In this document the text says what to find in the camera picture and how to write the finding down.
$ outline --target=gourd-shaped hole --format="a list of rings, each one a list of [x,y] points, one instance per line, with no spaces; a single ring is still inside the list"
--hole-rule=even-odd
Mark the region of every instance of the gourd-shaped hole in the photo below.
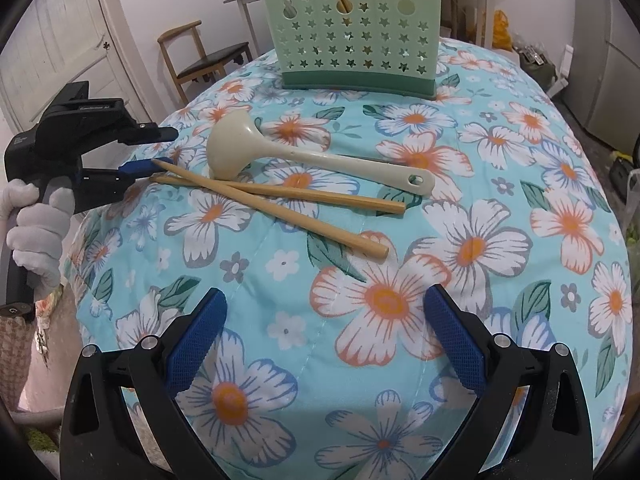
[[[350,0],[337,0],[335,8],[338,9],[338,12],[341,14],[349,14],[353,10],[353,4]]]
[[[296,7],[293,6],[291,0],[284,0],[284,10],[282,11],[285,18],[293,20],[298,15]]]
[[[398,1],[398,11],[400,14],[410,16],[415,12],[415,4],[413,0],[400,0]]]

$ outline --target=wooden chair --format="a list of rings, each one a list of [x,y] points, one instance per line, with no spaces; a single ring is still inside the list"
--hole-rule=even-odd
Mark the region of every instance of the wooden chair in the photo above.
[[[169,74],[174,80],[175,87],[185,106],[189,104],[189,101],[187,99],[187,95],[182,89],[182,85],[184,83],[187,83],[189,81],[197,81],[201,76],[203,77],[204,81],[208,81],[209,78],[215,80],[215,72],[218,72],[218,74],[220,74],[220,77],[224,77],[226,75],[226,63],[230,61],[235,61],[238,64],[244,63],[244,59],[242,58],[243,52],[246,55],[248,61],[251,61],[253,59],[251,56],[251,51],[249,51],[249,43],[238,43],[223,48],[222,50],[216,51],[213,54],[207,54],[202,45],[202,40],[200,39],[198,30],[196,29],[196,27],[201,24],[202,21],[198,20],[197,22],[188,23],[187,25],[182,25],[181,27],[172,28],[158,38],[160,50],[162,51],[162,57],[164,57],[166,67],[169,69]],[[193,35],[193,41],[195,41],[196,43],[198,53],[200,54],[200,59],[182,70],[182,72],[180,72],[179,74],[176,74],[174,65],[171,62],[169,53],[166,49],[166,43],[189,31],[191,31],[191,34]]]

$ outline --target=dark green basket base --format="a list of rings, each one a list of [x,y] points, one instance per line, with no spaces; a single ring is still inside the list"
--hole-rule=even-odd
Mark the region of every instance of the dark green basket base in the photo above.
[[[282,87],[296,90],[331,88],[363,92],[375,91],[422,99],[436,98],[436,82],[433,79],[374,72],[340,72],[337,70],[283,72]]]

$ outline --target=green plastic basket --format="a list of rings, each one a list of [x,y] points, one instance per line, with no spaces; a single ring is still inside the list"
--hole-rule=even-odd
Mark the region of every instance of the green plastic basket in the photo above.
[[[435,97],[440,0],[264,1],[284,88]]]

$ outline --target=floral bedspread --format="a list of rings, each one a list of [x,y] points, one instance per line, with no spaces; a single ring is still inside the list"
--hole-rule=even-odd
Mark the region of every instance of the floral bedspread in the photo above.
[[[225,293],[223,334],[177,400],[231,478],[424,475],[474,400],[424,322],[433,283],[521,346],[566,343],[594,461],[603,453],[632,349],[628,261],[604,192],[556,108],[508,60],[442,40],[437,81],[435,101],[286,91],[271,52],[172,114],[174,143],[135,153],[206,174],[211,126],[246,110],[274,142],[427,168],[430,198],[284,160],[241,174],[405,202],[402,218],[282,202],[388,245],[381,264],[199,189],[139,182],[86,218],[67,272],[85,343],[129,348],[210,287]],[[503,456],[525,396],[487,465]],[[131,392],[127,403],[140,412]]]

